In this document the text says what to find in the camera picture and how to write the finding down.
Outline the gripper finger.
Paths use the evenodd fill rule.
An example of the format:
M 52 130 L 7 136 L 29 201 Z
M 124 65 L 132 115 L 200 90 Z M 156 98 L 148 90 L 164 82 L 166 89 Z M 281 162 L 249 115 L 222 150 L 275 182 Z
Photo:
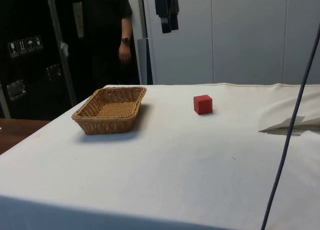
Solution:
M 171 0 L 154 1 L 156 14 L 160 18 L 162 33 L 170 33 L 172 31 L 170 21 Z
M 178 30 L 178 14 L 179 14 L 179 0 L 171 0 L 171 11 L 170 11 L 170 22 L 171 22 L 171 30 Z

